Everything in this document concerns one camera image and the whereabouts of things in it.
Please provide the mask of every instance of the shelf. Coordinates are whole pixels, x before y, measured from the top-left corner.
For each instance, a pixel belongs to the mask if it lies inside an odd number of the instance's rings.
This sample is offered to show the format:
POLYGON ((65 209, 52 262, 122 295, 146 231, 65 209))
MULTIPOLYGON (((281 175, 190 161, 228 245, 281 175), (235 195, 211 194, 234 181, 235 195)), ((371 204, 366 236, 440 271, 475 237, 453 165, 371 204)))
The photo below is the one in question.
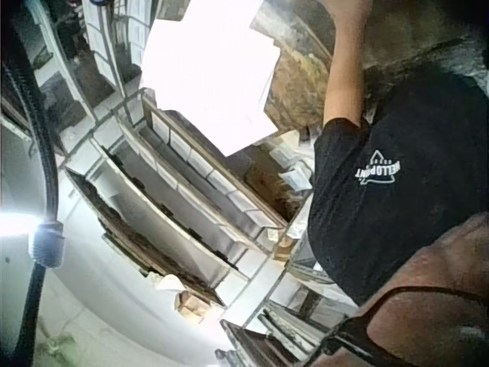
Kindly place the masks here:
POLYGON ((168 163, 160 154, 127 122, 118 120, 119 127, 133 151, 170 186, 183 196, 192 206, 211 220, 226 235, 246 247, 267 253, 267 250, 256 243, 250 236, 231 223, 209 199, 200 193, 178 170, 168 163))
POLYGON ((74 188, 95 212, 105 231, 123 248, 131 258, 148 268, 154 269, 162 276, 173 274, 177 276, 185 288, 197 297, 224 307, 215 290, 195 275, 183 269, 173 259, 160 253, 142 234, 128 226, 120 215, 99 196, 97 189, 82 175, 65 168, 66 176, 74 188))
POLYGON ((217 262, 220 266, 223 268, 227 268, 230 272, 232 272, 234 275, 239 277, 240 279, 243 279, 245 281, 248 281, 248 277, 244 274, 242 274, 236 267, 235 265, 229 263, 227 260, 217 256, 216 253, 214 253, 213 250, 209 248, 209 246, 200 240, 194 238, 190 233, 187 232, 187 229, 182 226, 179 222, 177 222, 175 219, 169 217, 166 215, 162 209, 160 208, 159 204, 153 200, 150 196, 147 195, 134 181, 132 178, 128 176, 128 174, 117 164, 112 156, 102 147, 99 145, 99 143, 94 139, 91 138, 90 142, 94 146, 94 148, 101 154, 103 159, 105 159, 105 162, 109 165, 109 167, 119 176, 122 178, 122 180, 125 182, 125 184, 133 190, 140 198, 143 200, 149 207, 150 209, 159 217, 162 219, 163 222, 165 222, 168 226, 170 226, 175 232, 177 232, 179 235, 184 237, 185 240, 187 240, 191 245, 194 247, 198 248, 204 255, 209 256, 212 260, 217 262))
POLYGON ((287 225, 287 221, 274 208, 226 168, 192 132, 179 124, 171 114, 157 109, 154 101, 146 93, 143 95, 143 107, 149 125, 162 140, 169 145, 173 143, 172 148, 177 153, 189 151, 185 161, 217 190, 228 196, 239 209, 243 209, 259 226, 282 229, 287 225), (168 132, 168 139, 163 135, 165 131, 168 132))

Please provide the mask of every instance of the cable connector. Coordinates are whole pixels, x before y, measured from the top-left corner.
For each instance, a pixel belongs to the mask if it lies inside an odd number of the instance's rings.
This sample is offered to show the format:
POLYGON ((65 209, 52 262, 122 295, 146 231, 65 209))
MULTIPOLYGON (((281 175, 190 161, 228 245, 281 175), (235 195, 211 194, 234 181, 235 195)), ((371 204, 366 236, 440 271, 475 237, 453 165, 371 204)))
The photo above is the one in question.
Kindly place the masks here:
POLYGON ((29 255, 45 268, 59 268, 63 264, 63 224, 58 221, 44 222, 30 236, 29 255))

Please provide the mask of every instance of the black t-shirt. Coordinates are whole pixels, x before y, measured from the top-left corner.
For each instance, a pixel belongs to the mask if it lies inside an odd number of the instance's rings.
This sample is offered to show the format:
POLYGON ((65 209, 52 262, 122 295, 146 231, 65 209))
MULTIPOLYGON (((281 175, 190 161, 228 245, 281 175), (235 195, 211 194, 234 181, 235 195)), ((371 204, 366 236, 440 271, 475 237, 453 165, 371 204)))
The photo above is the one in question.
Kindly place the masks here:
POLYGON ((487 98, 453 75, 397 87, 370 128, 328 122, 315 145, 309 240, 358 304, 417 250, 487 210, 487 98))

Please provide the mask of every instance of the t-shirt logo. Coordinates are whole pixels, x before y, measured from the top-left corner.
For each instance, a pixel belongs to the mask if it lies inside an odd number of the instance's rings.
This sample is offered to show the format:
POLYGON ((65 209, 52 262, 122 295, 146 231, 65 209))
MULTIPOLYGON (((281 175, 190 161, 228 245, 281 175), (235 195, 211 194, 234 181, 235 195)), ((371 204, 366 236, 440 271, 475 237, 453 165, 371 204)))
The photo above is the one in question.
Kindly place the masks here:
POLYGON ((391 184, 396 178, 394 174, 399 172, 400 162, 392 163, 391 160, 384 158, 382 153, 375 151, 364 170, 357 169, 355 177, 360 181, 360 185, 366 185, 369 182, 374 184, 391 184))

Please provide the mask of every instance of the white wall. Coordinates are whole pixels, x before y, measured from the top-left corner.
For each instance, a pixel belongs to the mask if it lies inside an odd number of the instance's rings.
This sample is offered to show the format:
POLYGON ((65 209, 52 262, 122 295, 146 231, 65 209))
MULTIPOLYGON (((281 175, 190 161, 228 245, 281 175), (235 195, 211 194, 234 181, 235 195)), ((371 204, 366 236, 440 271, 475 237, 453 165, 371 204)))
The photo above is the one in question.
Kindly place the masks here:
MULTIPOLYGON (((4 128, 2 134, 4 204, 39 213, 43 200, 37 161, 27 158, 28 147, 20 139, 4 128)), ((102 228, 95 215, 79 202, 76 194, 71 194, 73 188, 63 176, 60 175, 60 220, 65 226, 65 261, 62 268, 48 271, 40 319, 55 337, 71 320, 61 333, 68 333, 75 340, 74 345, 66 347, 72 349, 66 352, 70 363, 215 363, 214 350, 230 348, 223 332, 189 325, 172 310, 175 295, 154 290, 100 239, 102 228)), ((2 239, 0 256, 0 341, 2 350, 8 351, 15 346, 31 273, 27 238, 2 239)), ((37 363, 55 365, 46 356, 37 363)))

